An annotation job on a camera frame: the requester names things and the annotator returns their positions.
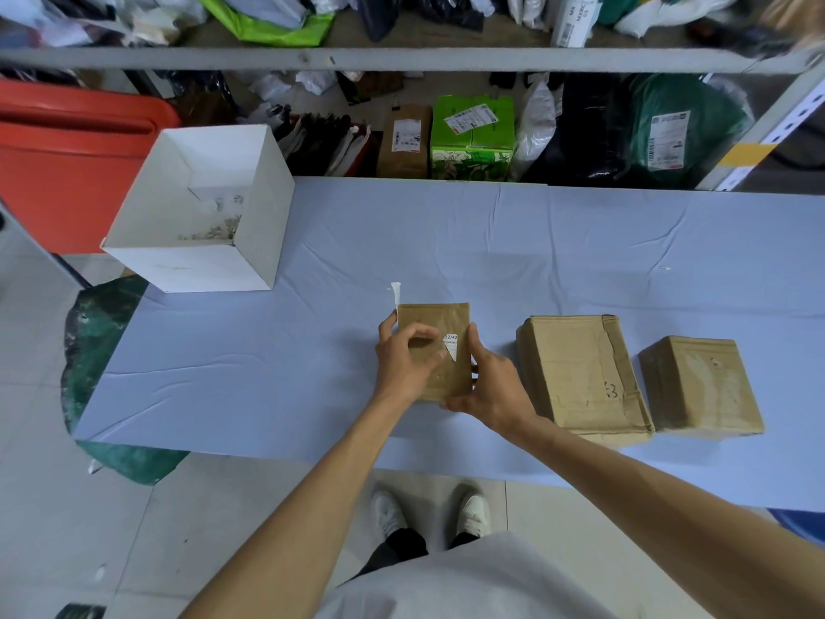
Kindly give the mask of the person's right hand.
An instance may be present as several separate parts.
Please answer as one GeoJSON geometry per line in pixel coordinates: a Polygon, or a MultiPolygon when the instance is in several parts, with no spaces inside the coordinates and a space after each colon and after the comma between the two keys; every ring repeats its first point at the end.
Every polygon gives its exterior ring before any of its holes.
{"type": "Polygon", "coordinates": [[[483,364],[469,394],[445,398],[440,407],[468,414],[513,442],[519,429],[536,417],[512,361],[483,345],[483,364]]]}

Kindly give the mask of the small labelled cardboard box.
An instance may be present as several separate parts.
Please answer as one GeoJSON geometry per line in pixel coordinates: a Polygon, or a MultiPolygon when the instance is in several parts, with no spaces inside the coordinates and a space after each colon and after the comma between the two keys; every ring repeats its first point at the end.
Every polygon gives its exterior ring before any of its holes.
{"type": "Polygon", "coordinates": [[[420,401],[440,404],[445,398],[472,391],[472,357],[468,341],[470,314],[469,303],[407,303],[398,307],[399,328],[418,322],[440,332],[438,339],[415,337],[410,340],[409,350],[416,363],[425,362],[440,349],[448,352],[448,357],[428,376],[420,401]]]}

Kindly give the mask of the person's left forearm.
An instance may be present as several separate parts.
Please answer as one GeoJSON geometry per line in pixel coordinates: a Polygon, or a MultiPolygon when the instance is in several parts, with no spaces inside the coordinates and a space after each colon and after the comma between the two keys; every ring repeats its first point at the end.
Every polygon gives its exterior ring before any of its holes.
{"type": "Polygon", "coordinates": [[[179,619],[310,619],[388,436],[417,393],[377,389],[355,423],[179,619]]]}

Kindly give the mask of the person's right forearm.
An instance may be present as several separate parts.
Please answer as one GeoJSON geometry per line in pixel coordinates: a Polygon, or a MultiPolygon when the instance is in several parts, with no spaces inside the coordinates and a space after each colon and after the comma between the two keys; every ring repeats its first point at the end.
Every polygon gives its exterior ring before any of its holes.
{"type": "Polygon", "coordinates": [[[546,418],[521,418],[507,438],[579,491],[715,619],[825,619],[824,549],[546,418]]]}

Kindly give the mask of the large taped cardboard box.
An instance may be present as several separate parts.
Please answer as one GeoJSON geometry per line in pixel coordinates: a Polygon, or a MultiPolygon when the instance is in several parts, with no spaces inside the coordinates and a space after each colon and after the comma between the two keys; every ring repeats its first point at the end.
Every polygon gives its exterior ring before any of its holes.
{"type": "Polygon", "coordinates": [[[516,331],[516,351],[542,417],[613,449],[654,436],[618,317],[531,316],[516,331]]]}

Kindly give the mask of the person's right white shoe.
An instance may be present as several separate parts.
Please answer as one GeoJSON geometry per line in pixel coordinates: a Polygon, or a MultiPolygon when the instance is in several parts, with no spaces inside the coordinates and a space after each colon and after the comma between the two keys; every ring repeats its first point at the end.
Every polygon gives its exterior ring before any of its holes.
{"type": "Polygon", "coordinates": [[[457,510],[454,545],[479,540],[491,533],[489,502],[479,489],[473,487],[464,495],[457,510]]]}

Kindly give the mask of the person's left white shoe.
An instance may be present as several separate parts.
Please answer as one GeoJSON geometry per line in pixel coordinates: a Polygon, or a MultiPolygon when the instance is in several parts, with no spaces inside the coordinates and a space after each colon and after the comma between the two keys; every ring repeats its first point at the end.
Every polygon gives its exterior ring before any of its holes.
{"type": "Polygon", "coordinates": [[[394,533],[409,528],[398,500],[385,489],[376,489],[370,498],[370,511],[382,541],[394,533]]]}

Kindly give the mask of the light blue table cloth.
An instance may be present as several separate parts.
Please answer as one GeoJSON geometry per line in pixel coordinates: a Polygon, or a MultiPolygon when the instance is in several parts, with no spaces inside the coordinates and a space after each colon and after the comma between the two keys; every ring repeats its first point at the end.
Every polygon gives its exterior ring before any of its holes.
{"type": "Polygon", "coordinates": [[[390,285],[467,302],[515,360],[531,315],[613,314],[631,355],[734,340],[766,432],[622,453],[732,503],[825,512],[825,196],[299,177],[270,291],[145,291],[79,440],[315,463],[375,383],[390,285]]]}

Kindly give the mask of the row of dark folded bags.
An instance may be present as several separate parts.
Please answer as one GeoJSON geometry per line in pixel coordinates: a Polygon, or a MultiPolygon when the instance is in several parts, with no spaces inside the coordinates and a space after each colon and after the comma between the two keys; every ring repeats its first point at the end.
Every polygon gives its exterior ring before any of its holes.
{"type": "Polygon", "coordinates": [[[284,108],[269,125],[293,176],[376,175],[382,134],[366,121],[333,113],[297,114],[284,108]]]}

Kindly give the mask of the dark green sack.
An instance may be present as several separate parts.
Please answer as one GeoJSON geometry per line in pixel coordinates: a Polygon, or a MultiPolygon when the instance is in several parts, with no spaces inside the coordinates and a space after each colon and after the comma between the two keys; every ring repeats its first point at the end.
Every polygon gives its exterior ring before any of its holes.
{"type": "MultiPolygon", "coordinates": [[[[79,291],[64,326],[65,367],[60,402],[67,433],[73,432],[149,283],[135,275],[79,291]]],[[[111,445],[74,439],[103,468],[143,486],[170,475],[189,452],[111,445]]]]}

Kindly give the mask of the black crumpled plastic bags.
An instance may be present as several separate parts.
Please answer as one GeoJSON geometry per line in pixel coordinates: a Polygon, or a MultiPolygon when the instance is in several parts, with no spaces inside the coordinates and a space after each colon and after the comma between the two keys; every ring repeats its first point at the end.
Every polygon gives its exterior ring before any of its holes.
{"type": "Polygon", "coordinates": [[[351,0],[369,40],[378,43],[395,27],[402,10],[412,11],[436,24],[483,31],[483,12],[471,0],[351,0]]]}

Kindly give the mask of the tall white labelled parcel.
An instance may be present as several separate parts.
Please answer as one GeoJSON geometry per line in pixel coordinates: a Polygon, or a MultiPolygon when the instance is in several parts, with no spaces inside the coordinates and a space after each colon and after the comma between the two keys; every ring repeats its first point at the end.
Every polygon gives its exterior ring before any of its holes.
{"type": "Polygon", "coordinates": [[[602,0],[558,0],[554,7],[552,45],[582,49],[602,9],[602,0]]]}

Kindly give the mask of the blue plastic crate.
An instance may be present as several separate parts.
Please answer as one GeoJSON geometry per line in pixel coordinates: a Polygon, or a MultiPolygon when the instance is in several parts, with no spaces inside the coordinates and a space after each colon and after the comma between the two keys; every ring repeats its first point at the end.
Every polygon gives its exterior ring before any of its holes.
{"type": "Polygon", "coordinates": [[[791,509],[768,509],[767,511],[785,530],[825,549],[825,512],[791,509]]]}

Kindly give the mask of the red plastic bin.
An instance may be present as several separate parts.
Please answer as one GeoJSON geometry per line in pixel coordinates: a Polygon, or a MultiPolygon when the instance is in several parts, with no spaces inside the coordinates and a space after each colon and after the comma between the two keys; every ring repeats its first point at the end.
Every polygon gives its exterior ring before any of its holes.
{"type": "Polygon", "coordinates": [[[0,79],[0,200],[48,252],[101,253],[158,135],[180,125],[159,98],[0,79]]]}

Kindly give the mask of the pile of white crumpled bags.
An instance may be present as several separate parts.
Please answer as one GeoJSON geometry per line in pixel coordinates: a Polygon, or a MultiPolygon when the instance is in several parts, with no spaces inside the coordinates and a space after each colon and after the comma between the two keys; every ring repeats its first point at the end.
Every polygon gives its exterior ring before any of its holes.
{"type": "Polygon", "coordinates": [[[0,0],[0,49],[167,47],[208,16],[198,0],[0,0]]]}

